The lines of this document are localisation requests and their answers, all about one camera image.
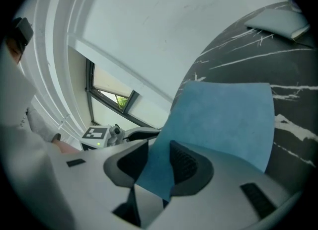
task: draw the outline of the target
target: person's arm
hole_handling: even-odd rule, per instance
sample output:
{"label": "person's arm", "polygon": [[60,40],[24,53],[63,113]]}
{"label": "person's arm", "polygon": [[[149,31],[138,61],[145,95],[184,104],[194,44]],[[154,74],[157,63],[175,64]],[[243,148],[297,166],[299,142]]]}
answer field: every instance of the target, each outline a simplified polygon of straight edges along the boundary
{"label": "person's arm", "polygon": [[27,118],[32,132],[37,133],[44,141],[53,143],[61,153],[78,153],[79,150],[60,141],[61,135],[52,130],[33,106],[28,108]]}

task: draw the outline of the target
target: marble tabletop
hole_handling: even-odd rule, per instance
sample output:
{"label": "marble tabletop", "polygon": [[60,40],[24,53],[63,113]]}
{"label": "marble tabletop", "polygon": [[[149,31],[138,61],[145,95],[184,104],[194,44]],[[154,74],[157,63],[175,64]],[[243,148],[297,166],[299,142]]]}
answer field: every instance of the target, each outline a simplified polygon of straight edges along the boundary
{"label": "marble tabletop", "polygon": [[265,173],[294,194],[303,188],[316,168],[318,51],[310,31],[295,42],[244,26],[266,8],[291,10],[287,2],[272,4],[225,29],[193,63],[172,108],[190,80],[269,83],[275,108],[275,133]]}

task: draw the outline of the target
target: person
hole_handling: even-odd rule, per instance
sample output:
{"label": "person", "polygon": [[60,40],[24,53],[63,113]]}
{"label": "person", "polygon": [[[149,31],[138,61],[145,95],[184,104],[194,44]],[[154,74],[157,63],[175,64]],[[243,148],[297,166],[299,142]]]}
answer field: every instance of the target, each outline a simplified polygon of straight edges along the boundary
{"label": "person", "polygon": [[[16,18],[5,38],[5,44],[18,65],[21,61],[25,47],[33,36],[33,30],[27,18]],[[61,153],[77,153],[79,150],[61,141],[61,134],[54,132],[43,120],[36,109],[30,105],[21,120],[20,126],[28,131],[37,133],[46,142],[51,142],[59,148]]]}

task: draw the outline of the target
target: black marble table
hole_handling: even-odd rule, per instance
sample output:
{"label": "black marble table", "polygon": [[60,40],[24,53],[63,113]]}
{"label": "black marble table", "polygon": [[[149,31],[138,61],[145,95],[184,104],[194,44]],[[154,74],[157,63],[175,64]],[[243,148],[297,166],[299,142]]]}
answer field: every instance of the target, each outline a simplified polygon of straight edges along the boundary
{"label": "black marble table", "polygon": [[193,63],[172,107],[189,80],[269,83],[275,133],[265,173],[293,194],[317,165],[318,51],[310,31],[294,42],[244,26],[265,8],[291,10],[287,2],[269,5],[224,30]]}

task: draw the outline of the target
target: black window frame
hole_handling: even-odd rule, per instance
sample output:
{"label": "black window frame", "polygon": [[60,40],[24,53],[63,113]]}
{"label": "black window frame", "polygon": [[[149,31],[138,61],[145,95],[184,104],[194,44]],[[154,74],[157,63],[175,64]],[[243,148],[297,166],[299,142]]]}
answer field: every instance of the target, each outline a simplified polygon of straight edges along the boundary
{"label": "black window frame", "polygon": [[133,106],[134,102],[138,98],[139,94],[134,90],[131,92],[128,101],[123,109],[119,107],[117,103],[113,100],[102,94],[100,91],[101,89],[96,89],[94,87],[94,71],[95,71],[95,63],[86,59],[86,88],[85,91],[87,93],[87,101],[88,101],[88,108],[90,113],[91,122],[97,126],[100,126],[94,119],[94,112],[92,106],[92,98],[97,100],[98,102],[102,103],[104,106],[109,108],[110,110],[114,111],[115,113],[119,114],[120,116],[124,117],[125,119],[135,123],[140,127],[149,127],[153,128],[152,126],[148,125],[147,123],[131,116],[128,114],[130,108]]}

